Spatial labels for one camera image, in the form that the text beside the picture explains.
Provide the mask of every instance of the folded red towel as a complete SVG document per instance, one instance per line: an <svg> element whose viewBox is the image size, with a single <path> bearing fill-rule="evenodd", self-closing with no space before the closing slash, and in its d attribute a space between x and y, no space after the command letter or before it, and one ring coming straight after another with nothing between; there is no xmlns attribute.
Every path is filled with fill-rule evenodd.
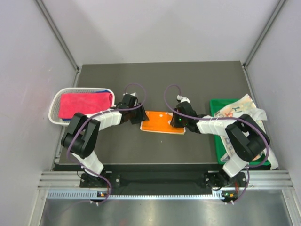
<svg viewBox="0 0 301 226"><path fill-rule="evenodd" d="M70 119L75 113L94 114L112 106L112 93L65 93L61 96L58 117Z"/></svg>

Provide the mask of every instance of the metal frame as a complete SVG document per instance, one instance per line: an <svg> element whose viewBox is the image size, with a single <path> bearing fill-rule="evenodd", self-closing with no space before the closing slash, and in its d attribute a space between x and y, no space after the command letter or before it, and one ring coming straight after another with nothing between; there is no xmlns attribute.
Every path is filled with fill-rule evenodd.
<svg viewBox="0 0 301 226"><path fill-rule="evenodd" d="M37 3L38 8L42 12L44 18L46 19L48 25L50 26L51 30L53 31L55 37L60 43L62 50L65 52L66 56L68 57L71 65L77 71L74 84L73 86L77 86L78 77L80 75L80 68L76 64L74 57L72 56L71 52L69 51L65 41L63 40L56 24L54 23L51 15L49 14L43 0L34 0ZM284 7L286 0L279 0L277 6L275 7L270 19L268 20L267 24L265 25L263 31L261 32L258 40L256 41L255 45L253 46L251 52L249 53L246 62L242 64L246 80L248 82L249 89L251 91L252 98L256 104L258 104L256 96L253 91L253 86L250 80L250 76L247 70L251 60L253 59L254 55L256 54L257 50L259 49L260 45L262 44L264 38L266 37L267 33L269 32L271 26L274 24L277 16L279 15L281 9ZM60 153L61 153L61 145L60 139L64 133L64 128L61 130L61 134L59 137L58 145L56 148L53 166L58 163ZM38 191L36 195L36 202L35 207L32 211L31 220L28 225L35 226L40 224L40 220L42 217L42 212L45 206L45 202L49 194L54 194L55 192L61 191L62 194L66 194L67 192L71 194L79 194L79 193L89 193L92 194L95 192L93 189L89 188L80 188L80 178L78 177L76 172L43 172L41 175L41 179L38 185ZM301 225L301 207L298 201L296 192L293 188L292 181L290 179L289 173L286 170L277 170L277 171L251 171L250 172L250 183L247 190L281 190L284 196L285 203L287 205L288 212L290 214L292 223L294 226ZM117 199L134 199L137 198L135 196L130 197L123 197L122 195L117 195ZM155 198L155 199L165 199L169 198L168 196L141 196L140 198ZM184 198L189 199L192 196L185 195L176 198ZM213 199L213 196L207 196L207 199Z"/></svg>

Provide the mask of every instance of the robotic arm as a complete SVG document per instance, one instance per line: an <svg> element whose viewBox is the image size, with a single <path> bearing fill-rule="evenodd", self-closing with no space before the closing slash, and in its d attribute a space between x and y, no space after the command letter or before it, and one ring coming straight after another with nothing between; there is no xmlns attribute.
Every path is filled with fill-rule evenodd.
<svg viewBox="0 0 301 226"><path fill-rule="evenodd" d="M143 105L135 110L126 110L133 108L138 104L138 99L135 96L135 93L125 93L122 101L119 102L116 107L111 108L114 109L114 111L111 112L109 109L106 113L94 117L84 127L83 133L77 137L75 143L71 147L71 153L82 165L85 166L85 169L89 169L97 174L101 174L103 171L103 164L99 161L94 152L99 131L110 126L120 125L128 120L130 120L132 124L138 124L144 120L148 120ZM78 132L83 123L91 116L92 115L84 115L81 113L76 113L73 116L65 134L62 137L62 146L65 148L69 147L75 137L75 134ZM85 170L85 172L96 177L95 174L92 174L87 170Z"/></svg>
<svg viewBox="0 0 301 226"><path fill-rule="evenodd" d="M212 118L208 115L197 115L186 97L178 95L177 101L180 102L174 109L177 112L197 118ZM263 134L268 144L270 143L269 137L250 115L243 114L240 118L255 126ZM194 133L214 134L229 138L235 154L224 164L223 172L220 172L225 179L225 184L265 149L263 139L250 126L237 120L199 121L174 113L171 125L175 128L187 127Z"/></svg>

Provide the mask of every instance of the plastic laundry basket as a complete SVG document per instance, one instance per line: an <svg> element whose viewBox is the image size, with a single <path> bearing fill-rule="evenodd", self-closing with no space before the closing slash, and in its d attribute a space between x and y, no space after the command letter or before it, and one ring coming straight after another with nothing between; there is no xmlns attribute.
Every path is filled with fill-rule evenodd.
<svg viewBox="0 0 301 226"><path fill-rule="evenodd" d="M110 89L105 89L105 88L65 88L60 90L54 97L49 113L48 113L48 118L49 120L57 125L62 125L62 126L68 126L70 121L63 121L61 118L58 117L58 113L60 110L60 102L61 102L61 96L62 94L65 93L95 93L95 92L100 92L100 91L109 91L112 93L112 106L114 106L115 103L115 95Z"/></svg>
<svg viewBox="0 0 301 226"><path fill-rule="evenodd" d="M232 104L239 99L211 99L209 104L210 104L210 113L212 116L219 110L221 110L223 107ZM215 135L214 136L215 140L215 149L216 149L216 155L217 155L217 161L219 164L225 164L226 162L221 161L221 158L226 154L226 149L224 145L222 144L222 139L220 136ZM257 165L258 163L262 162L264 159L264 155L262 155L259 159L252 161L250 165ZM264 166L270 165L269 161L266 161Z"/></svg>

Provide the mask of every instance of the green tray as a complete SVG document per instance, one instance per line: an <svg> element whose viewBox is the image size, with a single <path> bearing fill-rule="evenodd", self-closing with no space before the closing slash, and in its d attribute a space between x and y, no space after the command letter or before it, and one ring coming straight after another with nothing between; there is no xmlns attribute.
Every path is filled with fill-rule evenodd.
<svg viewBox="0 0 301 226"><path fill-rule="evenodd" d="M219 110L221 110L224 106L232 104L238 100L239 99L211 99L209 102L211 115L214 116L214 114ZM217 161L219 164L225 164L226 162L221 161L221 158L224 156L224 154L226 154L226 149L222 144L222 139L220 138L220 136L215 135L214 140L215 140ZM262 155L261 158L251 162L250 165L256 165L260 163L263 159L264 159L264 155ZM263 165L265 166L270 165L270 162L266 161Z"/></svg>

